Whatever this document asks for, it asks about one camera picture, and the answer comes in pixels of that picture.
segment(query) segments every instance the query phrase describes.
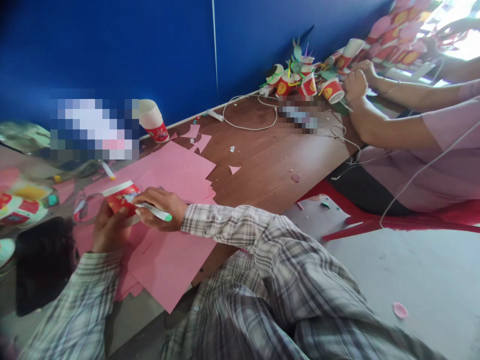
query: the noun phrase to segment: blue wall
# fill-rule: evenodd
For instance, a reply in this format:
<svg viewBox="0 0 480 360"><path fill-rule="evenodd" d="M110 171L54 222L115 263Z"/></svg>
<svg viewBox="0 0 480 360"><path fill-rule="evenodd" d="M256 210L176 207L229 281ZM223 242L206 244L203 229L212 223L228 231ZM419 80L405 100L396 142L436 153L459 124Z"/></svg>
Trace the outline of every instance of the blue wall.
<svg viewBox="0 0 480 360"><path fill-rule="evenodd" d="M368 35L393 0L215 1L221 103L251 93L274 64L286 66L292 38L311 33L309 49L323 61L351 38ZM302 41L305 50L306 41Z"/></svg>
<svg viewBox="0 0 480 360"><path fill-rule="evenodd" d="M312 25L323 60L366 36L392 1L217 0L217 93L211 0L7 0L0 120L48 129L51 88L108 88L96 97L153 99L173 124L258 89Z"/></svg>
<svg viewBox="0 0 480 360"><path fill-rule="evenodd" d="M2 120L48 129L51 88L153 99L167 125L218 103L211 0L11 3L0 25Z"/></svg>

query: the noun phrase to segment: gray floor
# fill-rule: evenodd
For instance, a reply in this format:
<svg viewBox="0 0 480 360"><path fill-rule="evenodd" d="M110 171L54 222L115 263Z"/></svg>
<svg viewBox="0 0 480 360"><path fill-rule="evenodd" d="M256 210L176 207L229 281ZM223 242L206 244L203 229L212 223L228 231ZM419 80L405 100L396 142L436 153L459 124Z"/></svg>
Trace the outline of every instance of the gray floor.
<svg viewBox="0 0 480 360"><path fill-rule="evenodd" d="M328 198L303 201L285 215L315 239L343 228L347 217ZM426 342L452 360L480 359L480 234L449 231L388 229L324 243L357 280L370 306L385 321ZM110 359L158 359L171 328L189 310L193 294L185 296L175 314L162 314ZM396 318L392 303L408 310Z"/></svg>

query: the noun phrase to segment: person's left hand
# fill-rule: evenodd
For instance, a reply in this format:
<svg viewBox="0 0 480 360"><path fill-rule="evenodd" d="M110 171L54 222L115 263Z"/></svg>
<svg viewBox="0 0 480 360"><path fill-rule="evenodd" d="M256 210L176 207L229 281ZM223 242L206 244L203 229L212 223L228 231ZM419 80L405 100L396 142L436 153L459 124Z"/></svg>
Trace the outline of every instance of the person's left hand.
<svg viewBox="0 0 480 360"><path fill-rule="evenodd" d="M367 96L369 90L365 74L360 69L352 71L346 76L344 86L346 92L345 98L348 102Z"/></svg>
<svg viewBox="0 0 480 360"><path fill-rule="evenodd" d="M114 214L107 200L101 204L95 219L92 253L112 253L123 248L127 240L124 220L128 213L128 209L122 207Z"/></svg>

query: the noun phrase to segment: wooden table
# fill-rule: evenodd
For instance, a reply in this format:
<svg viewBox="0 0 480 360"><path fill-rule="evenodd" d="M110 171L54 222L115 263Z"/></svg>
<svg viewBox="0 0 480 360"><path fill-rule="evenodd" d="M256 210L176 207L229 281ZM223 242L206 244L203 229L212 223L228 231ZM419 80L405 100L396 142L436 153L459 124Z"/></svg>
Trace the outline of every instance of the wooden table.
<svg viewBox="0 0 480 360"><path fill-rule="evenodd" d="M274 108L261 104L256 96L236 104L227 107L225 117L237 126L260 129L275 119ZM348 117L341 118L324 101L319 104L322 110L320 122L326 133L329 134L331 125L338 124L341 119L346 128L345 138L361 145ZM180 124L168 132L170 135L175 132L177 135L186 134L192 123L193 120ZM230 207L252 205L282 214L357 150L341 139L306 134L280 118L273 127L261 131L238 129L210 116L201 116L197 123L201 125L200 134L212 136L201 155L217 165L207 178L216 192L214 200ZM186 148L193 146L189 138L180 137L173 141ZM156 144L151 139L145 144L144 154L147 155ZM234 153L230 152L231 146L235 146ZM232 175L229 165L241 169ZM292 180L294 174L300 176L299 182ZM192 284L198 284L215 272L237 250L231 245L217 244Z"/></svg>

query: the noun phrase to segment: white marker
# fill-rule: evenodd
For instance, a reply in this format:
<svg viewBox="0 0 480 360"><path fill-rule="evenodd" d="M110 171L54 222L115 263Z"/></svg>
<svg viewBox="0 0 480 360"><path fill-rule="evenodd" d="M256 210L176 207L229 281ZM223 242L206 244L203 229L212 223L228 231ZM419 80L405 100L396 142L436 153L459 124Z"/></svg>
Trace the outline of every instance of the white marker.
<svg viewBox="0 0 480 360"><path fill-rule="evenodd" d="M114 181L116 179L114 173L112 170L110 170L109 166L107 165L107 163L103 160L98 160L100 162L100 165L101 167L103 168L103 170L105 170L105 173L108 175L108 177L110 178L110 180Z"/></svg>
<svg viewBox="0 0 480 360"><path fill-rule="evenodd" d="M125 195L125 200L127 200L129 203L132 203L132 200L137 196L137 194L128 194ZM172 221L172 215L170 215L168 212L162 211L160 209L157 209L155 206L149 204L146 201L142 201L141 203L134 204L137 208L145 208L147 210L150 210L150 212L155 215L157 218L170 222Z"/></svg>

